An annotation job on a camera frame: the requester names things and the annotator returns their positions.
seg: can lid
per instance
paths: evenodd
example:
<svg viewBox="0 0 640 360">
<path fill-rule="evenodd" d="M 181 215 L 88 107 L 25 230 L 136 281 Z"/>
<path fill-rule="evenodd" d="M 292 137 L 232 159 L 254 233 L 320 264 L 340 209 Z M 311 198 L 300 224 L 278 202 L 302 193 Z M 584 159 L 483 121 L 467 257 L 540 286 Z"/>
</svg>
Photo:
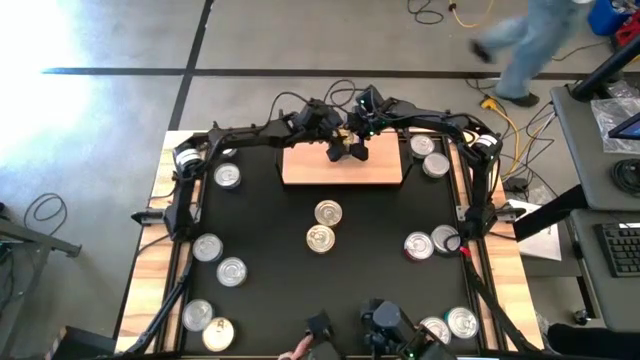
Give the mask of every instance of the can lid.
<svg viewBox="0 0 640 360">
<path fill-rule="evenodd" d="M 233 324 L 226 318 L 217 317 L 211 320 L 202 332 L 202 342 L 207 349 L 217 352 L 223 351 L 231 345 L 235 337 Z"/>
<path fill-rule="evenodd" d="M 437 336 L 443 343 L 448 344 L 451 342 L 451 331 L 449 331 L 449 327 L 445 324 L 444 320 L 430 316 L 420 321 L 420 324 L 429 329 L 429 331 Z"/>
<path fill-rule="evenodd" d="M 324 254 L 331 250 L 336 242 L 336 235 L 330 227 L 325 225 L 314 225 L 307 231 L 307 245 L 311 250 Z"/>
<path fill-rule="evenodd" d="M 442 176 L 449 171 L 449 159 L 440 153 L 431 153 L 424 158 L 423 169 L 434 176 Z"/>
<path fill-rule="evenodd" d="M 207 301 L 195 299 L 190 301 L 182 311 L 182 324 L 189 331 L 202 331 L 213 318 L 213 307 Z"/>
<path fill-rule="evenodd" d="M 431 239 L 433 239 L 433 244 L 435 245 L 438 252 L 448 253 L 454 251 L 452 249 L 458 249 L 460 247 L 460 236 L 451 237 L 452 235 L 457 234 L 458 231 L 453 226 L 440 225 L 433 229 L 433 232 L 431 233 Z"/>
<path fill-rule="evenodd" d="M 218 265 L 216 274 L 222 285 L 238 286 L 247 278 L 247 266 L 237 257 L 226 258 Z"/>
<path fill-rule="evenodd" d="M 222 254 L 222 241 L 213 234 L 203 234 L 193 243 L 193 256 L 200 261 L 213 261 Z"/>
<path fill-rule="evenodd" d="M 240 180 L 240 169 L 234 164 L 224 163 L 216 168 L 213 177 L 220 186 L 233 186 Z"/>
<path fill-rule="evenodd" d="M 424 260 L 433 254 L 433 241 L 431 241 L 429 235 L 416 231 L 407 236 L 404 241 L 404 248 L 412 258 Z"/>
<path fill-rule="evenodd" d="M 445 314 L 445 320 L 451 332 L 461 338 L 468 339 L 478 333 L 478 319 L 471 310 L 457 307 Z"/>
<path fill-rule="evenodd" d="M 342 207 L 333 200 L 324 200 L 316 205 L 316 220 L 325 226 L 333 226 L 342 219 Z"/>
<path fill-rule="evenodd" d="M 436 147 L 433 140 L 427 135 L 414 135 L 411 137 L 410 143 L 411 151 L 417 158 L 424 158 L 431 154 Z"/>
</svg>

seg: concrete floor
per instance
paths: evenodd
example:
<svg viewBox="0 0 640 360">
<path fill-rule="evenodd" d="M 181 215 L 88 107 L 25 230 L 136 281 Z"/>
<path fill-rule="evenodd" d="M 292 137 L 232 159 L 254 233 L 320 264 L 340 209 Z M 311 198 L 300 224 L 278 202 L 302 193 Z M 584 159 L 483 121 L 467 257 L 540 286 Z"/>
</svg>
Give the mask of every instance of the concrete floor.
<svg viewBox="0 0 640 360">
<path fill-rule="evenodd" d="M 66 0 L 37 9 L 16 5 L 11 17 L 5 16 L 15 28 L 3 29 L 2 36 L 19 29 L 24 41 L 9 36 L 8 48 L 22 56 L 0 60 L 15 70 L 2 85 L 8 101 L 0 132 L 0 199 L 18 220 L 39 194 L 59 193 L 69 218 L 57 235 L 83 245 L 77 259 L 50 257 L 27 304 L 28 324 L 15 355 L 44 352 L 63 325 L 113 335 L 140 234 L 129 215 L 146 204 L 181 82 L 177 76 L 39 75 L 37 69 L 184 68 L 203 5 L 204 0 Z M 459 27 L 444 0 L 432 4 L 445 14 L 434 26 L 416 24 L 405 5 L 401 0 L 216 0 L 197 67 L 500 71 L 508 61 L 504 54 L 498 64 L 484 65 L 470 56 L 467 39 L 486 26 Z M 460 15 L 478 21 L 485 6 L 464 1 Z M 525 0 L 496 0 L 491 21 L 524 13 Z M 28 26 L 16 21 L 22 15 L 35 21 Z M 560 54 L 601 40 L 585 24 Z M 545 71 L 589 72 L 608 55 L 606 46 L 591 48 Z M 214 120 L 222 126 L 262 123 L 277 93 L 322 96 L 334 80 L 195 77 L 179 128 L 207 129 Z M 493 128 L 506 128 L 501 118 L 478 107 L 482 96 L 462 80 L 356 83 L 375 84 L 384 96 L 422 107 L 473 113 Z M 534 81 L 532 89 L 548 101 L 549 89 L 564 83 Z M 518 126 L 538 110 L 505 105 Z M 287 98 L 278 105 L 300 106 Z M 559 125 L 553 123 L 545 135 L 557 141 L 532 168 L 562 192 L 577 177 Z M 505 143 L 507 154 L 513 153 L 511 141 Z M 541 186 L 537 180 L 533 185 Z M 567 322 L 566 314 L 582 306 L 571 281 L 531 280 L 536 307 L 552 321 Z M 568 300 L 555 303 L 559 298 Z M 0 320 L 0 340 L 9 318 Z"/>
</svg>

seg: person's leg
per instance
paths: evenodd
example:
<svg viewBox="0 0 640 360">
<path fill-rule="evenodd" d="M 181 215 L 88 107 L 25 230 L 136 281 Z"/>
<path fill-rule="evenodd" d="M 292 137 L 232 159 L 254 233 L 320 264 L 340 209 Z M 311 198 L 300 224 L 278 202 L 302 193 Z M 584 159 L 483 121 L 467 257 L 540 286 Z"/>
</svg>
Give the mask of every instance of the person's leg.
<svg viewBox="0 0 640 360">
<path fill-rule="evenodd" d="M 640 334 L 553 324 L 549 327 L 547 337 L 551 348 L 565 355 L 613 359 L 636 359 L 640 356 Z"/>
<path fill-rule="evenodd" d="M 539 101 L 529 93 L 529 83 L 573 33 L 578 5 L 571 0 L 529 0 L 528 11 L 527 33 L 496 86 L 498 96 L 519 106 Z"/>
<path fill-rule="evenodd" d="M 518 43 L 527 34 L 527 18 L 513 17 L 501 21 L 480 38 L 471 41 L 471 51 L 483 62 L 493 62 L 496 52 Z"/>
</svg>

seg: keyboard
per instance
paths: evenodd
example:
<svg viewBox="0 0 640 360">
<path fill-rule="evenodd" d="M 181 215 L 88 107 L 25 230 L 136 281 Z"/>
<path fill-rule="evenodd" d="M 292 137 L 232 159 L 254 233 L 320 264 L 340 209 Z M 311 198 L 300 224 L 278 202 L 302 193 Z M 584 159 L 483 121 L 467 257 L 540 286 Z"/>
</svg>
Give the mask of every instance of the keyboard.
<svg viewBox="0 0 640 360">
<path fill-rule="evenodd" d="M 598 224 L 594 230 L 611 275 L 640 276 L 640 224 Z"/>
</svg>

